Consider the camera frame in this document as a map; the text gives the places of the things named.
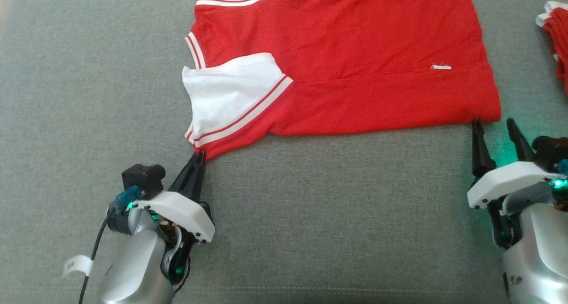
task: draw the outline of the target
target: cable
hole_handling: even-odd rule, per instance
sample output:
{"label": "cable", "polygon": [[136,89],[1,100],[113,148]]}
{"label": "cable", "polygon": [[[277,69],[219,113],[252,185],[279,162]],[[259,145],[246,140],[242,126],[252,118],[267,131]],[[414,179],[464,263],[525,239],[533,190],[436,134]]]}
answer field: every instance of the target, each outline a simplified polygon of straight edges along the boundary
{"label": "cable", "polygon": [[[114,207],[107,211],[107,216],[103,225],[101,225],[101,229],[99,230],[99,234],[97,235],[97,239],[95,240],[95,246],[93,247],[93,254],[91,254],[91,261],[95,260],[95,255],[97,255],[97,249],[99,248],[99,243],[101,243],[101,237],[103,236],[103,232],[105,231],[105,227],[108,223],[108,219],[114,212]],[[87,283],[89,282],[89,276],[85,276],[85,280],[83,280],[83,287],[81,288],[81,295],[79,295],[79,304],[83,304],[83,298],[85,297],[85,292],[87,291]]]}
{"label": "cable", "polygon": [[187,280],[187,278],[189,277],[189,271],[190,270],[191,270],[191,257],[187,256],[187,270],[185,270],[185,276],[183,276],[183,280],[181,281],[178,288],[176,289],[176,292],[178,292],[179,290],[181,290],[181,288],[183,288],[183,284],[185,284],[185,280]]}

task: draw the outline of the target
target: gray couch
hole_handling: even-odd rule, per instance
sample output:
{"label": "gray couch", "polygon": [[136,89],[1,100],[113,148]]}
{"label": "gray couch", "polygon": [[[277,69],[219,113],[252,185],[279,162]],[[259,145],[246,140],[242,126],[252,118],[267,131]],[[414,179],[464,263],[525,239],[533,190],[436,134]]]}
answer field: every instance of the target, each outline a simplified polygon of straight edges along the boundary
{"label": "gray couch", "polygon": [[[91,253],[120,172],[159,163],[169,183],[190,157],[194,1],[16,0],[0,37],[1,303],[76,302],[63,263]],[[568,134],[534,24],[546,1],[474,0],[503,116],[529,139]],[[486,130],[512,162],[505,124]],[[267,136],[216,158],[201,196],[217,233],[174,303],[506,303],[489,217],[465,197],[470,142],[469,126]],[[103,236],[85,303],[125,239]]]}

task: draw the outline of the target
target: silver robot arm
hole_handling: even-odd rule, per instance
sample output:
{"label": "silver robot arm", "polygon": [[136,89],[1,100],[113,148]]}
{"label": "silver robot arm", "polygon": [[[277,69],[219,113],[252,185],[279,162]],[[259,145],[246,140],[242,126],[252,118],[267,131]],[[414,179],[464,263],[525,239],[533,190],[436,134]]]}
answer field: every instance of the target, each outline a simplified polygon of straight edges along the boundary
{"label": "silver robot arm", "polygon": [[568,303],[568,139],[537,138],[534,154],[513,120],[507,127],[519,161],[497,168],[473,125],[469,205],[489,212],[513,304]]}
{"label": "silver robot arm", "polygon": [[[173,257],[184,247],[191,247],[183,243],[196,243],[195,237],[201,243],[211,242],[215,225],[199,203],[177,192],[163,191],[151,200],[134,203],[136,207],[128,213],[128,227],[133,235],[105,275],[98,290],[99,303],[170,304],[175,292],[167,277],[172,269],[179,269],[170,265]],[[153,213],[176,223],[176,244],[172,248],[166,247],[166,235]],[[183,240],[182,229],[188,232],[190,240]]]}
{"label": "silver robot arm", "polygon": [[98,289],[99,304],[170,304],[190,271],[194,244],[210,243],[215,235],[209,205],[199,200],[205,155],[194,154],[168,190],[159,165],[134,165],[122,173],[125,191],[107,210],[93,256],[77,256],[63,273],[85,273],[83,301],[98,241],[105,226],[131,235]]}

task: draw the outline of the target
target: red fabric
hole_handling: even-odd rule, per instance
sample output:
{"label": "red fabric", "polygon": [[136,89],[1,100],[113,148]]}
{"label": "red fabric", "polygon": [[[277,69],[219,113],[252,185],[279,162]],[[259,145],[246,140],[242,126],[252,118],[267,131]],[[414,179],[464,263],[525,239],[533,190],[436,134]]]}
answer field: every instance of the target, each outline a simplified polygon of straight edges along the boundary
{"label": "red fabric", "polygon": [[552,38],[552,48],[558,55],[556,75],[564,81],[564,91],[568,95],[568,74],[566,74],[566,61],[568,61],[568,10],[556,8],[546,19],[544,29]]}
{"label": "red fabric", "polygon": [[295,81],[244,129],[207,144],[209,158],[266,132],[352,134],[501,118],[471,0],[260,0],[197,5],[195,17],[191,32],[207,67],[269,52]]}

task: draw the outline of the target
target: white tag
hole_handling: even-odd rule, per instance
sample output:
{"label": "white tag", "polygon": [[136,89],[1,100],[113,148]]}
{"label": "white tag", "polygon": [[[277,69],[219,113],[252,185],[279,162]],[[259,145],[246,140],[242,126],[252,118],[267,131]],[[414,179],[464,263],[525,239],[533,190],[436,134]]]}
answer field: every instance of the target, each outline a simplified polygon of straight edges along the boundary
{"label": "white tag", "polygon": [[430,69],[438,69],[438,70],[451,70],[452,67],[449,65],[433,65]]}
{"label": "white tag", "polygon": [[70,258],[63,266],[63,277],[71,272],[82,272],[85,276],[91,275],[93,260],[85,255],[77,255]]}

